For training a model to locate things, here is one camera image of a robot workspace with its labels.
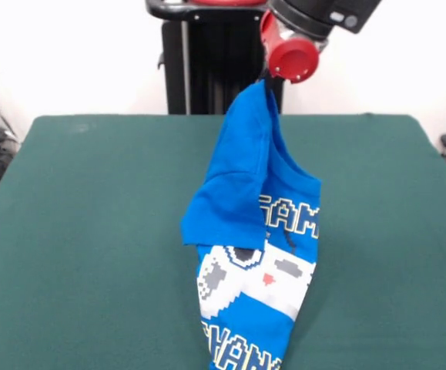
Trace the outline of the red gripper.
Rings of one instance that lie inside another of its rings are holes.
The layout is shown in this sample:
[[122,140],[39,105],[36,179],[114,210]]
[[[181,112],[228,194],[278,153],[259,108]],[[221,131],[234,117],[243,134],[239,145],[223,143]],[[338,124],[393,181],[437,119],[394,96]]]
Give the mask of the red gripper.
[[320,55],[317,43],[287,28],[270,10],[260,22],[260,39],[268,69],[261,73],[261,80],[267,92],[273,90],[273,77],[299,83],[315,73]]

